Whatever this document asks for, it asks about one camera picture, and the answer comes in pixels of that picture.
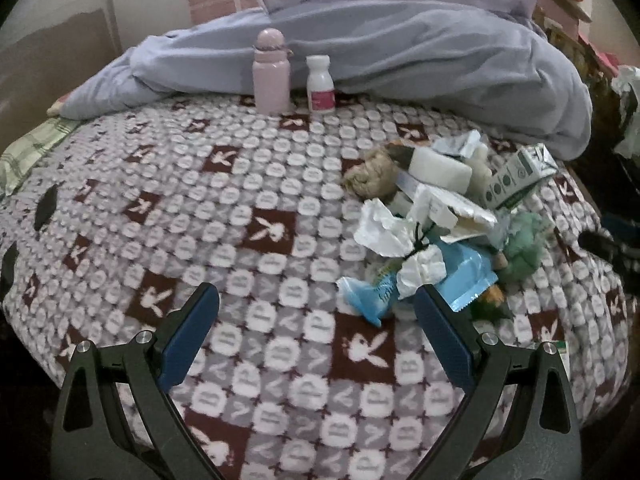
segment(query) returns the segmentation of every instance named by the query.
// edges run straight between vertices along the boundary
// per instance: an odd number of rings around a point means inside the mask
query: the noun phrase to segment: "pink bottle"
[[[290,50],[284,36],[275,28],[266,28],[255,42],[254,95],[259,114],[289,112]]]

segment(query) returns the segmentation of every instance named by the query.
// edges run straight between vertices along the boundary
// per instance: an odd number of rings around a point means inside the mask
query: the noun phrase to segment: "gray blanket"
[[[267,27],[294,52],[294,88],[305,86],[306,56],[329,54],[346,93],[427,101],[518,142],[544,141],[562,159],[589,142],[589,93],[559,50],[515,20],[440,2],[253,9],[151,36],[77,88],[62,115],[88,119],[175,91],[252,94],[252,45]]]

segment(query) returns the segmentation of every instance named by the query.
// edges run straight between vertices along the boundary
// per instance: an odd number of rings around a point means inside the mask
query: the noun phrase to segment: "plaid fabric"
[[[79,124],[80,121],[49,119],[11,143],[0,156],[0,196],[11,195],[18,189],[42,156],[66,139]]]

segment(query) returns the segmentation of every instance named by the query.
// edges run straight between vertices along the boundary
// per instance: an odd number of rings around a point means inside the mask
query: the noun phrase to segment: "bed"
[[[462,399],[407,304],[380,330],[337,296],[364,276],[353,241],[361,203],[345,170],[384,142],[492,137],[499,167],[516,146],[490,127],[419,105],[339,96],[335,116],[297,101],[281,118],[251,97],[179,96],[102,116],[45,156],[0,206],[0,255],[16,244],[2,303],[34,359],[60,386],[76,344],[129,341],[180,308],[200,282],[220,314],[171,398],[228,479],[404,479]],[[51,220],[34,230],[52,184]],[[524,203],[548,215],[554,240],[532,278],[507,290],[507,344],[565,340],[582,424],[602,416],[628,381],[634,304],[577,235],[599,228],[578,185],[560,173]],[[146,433],[129,391],[134,432]],[[505,390],[476,460],[494,448],[513,392]]]

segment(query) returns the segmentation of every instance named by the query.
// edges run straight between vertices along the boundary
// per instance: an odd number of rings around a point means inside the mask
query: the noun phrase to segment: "bottle label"
[[[335,108],[335,93],[333,90],[311,92],[311,111],[332,110]]]

